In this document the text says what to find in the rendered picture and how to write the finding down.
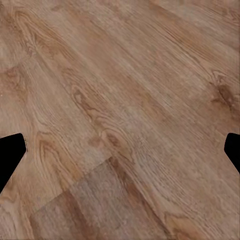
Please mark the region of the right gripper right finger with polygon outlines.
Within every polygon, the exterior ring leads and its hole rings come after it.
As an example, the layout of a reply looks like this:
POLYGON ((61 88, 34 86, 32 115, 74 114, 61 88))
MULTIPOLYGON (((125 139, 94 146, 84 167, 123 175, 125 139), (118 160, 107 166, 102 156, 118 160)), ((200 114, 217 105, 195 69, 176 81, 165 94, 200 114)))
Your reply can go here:
POLYGON ((235 133, 228 133, 224 151, 240 173, 240 135, 235 133))

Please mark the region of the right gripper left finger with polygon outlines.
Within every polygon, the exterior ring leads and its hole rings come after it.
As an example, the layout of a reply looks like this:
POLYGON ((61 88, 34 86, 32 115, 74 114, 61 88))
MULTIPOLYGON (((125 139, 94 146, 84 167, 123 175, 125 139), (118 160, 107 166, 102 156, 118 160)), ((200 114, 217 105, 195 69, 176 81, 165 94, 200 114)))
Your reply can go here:
POLYGON ((0 138, 0 193, 26 152, 21 133, 0 138))

